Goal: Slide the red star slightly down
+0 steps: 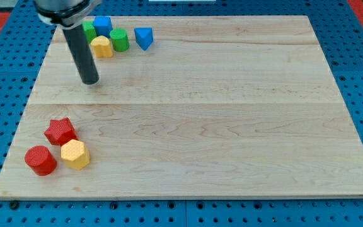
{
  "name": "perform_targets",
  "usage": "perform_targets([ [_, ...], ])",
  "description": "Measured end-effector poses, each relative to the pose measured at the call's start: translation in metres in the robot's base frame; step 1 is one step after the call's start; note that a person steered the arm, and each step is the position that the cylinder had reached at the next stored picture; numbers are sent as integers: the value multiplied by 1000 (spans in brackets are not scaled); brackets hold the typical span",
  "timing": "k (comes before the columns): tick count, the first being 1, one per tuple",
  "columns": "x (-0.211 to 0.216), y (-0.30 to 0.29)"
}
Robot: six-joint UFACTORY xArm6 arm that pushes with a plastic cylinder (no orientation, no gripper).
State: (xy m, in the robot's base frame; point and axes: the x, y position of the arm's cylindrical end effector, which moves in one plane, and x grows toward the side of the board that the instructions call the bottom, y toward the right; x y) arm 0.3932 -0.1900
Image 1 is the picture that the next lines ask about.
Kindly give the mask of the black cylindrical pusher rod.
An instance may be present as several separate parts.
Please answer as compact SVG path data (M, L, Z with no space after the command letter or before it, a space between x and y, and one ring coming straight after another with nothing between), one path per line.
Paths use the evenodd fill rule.
M95 84L99 74L82 25L63 30L72 58L84 84Z

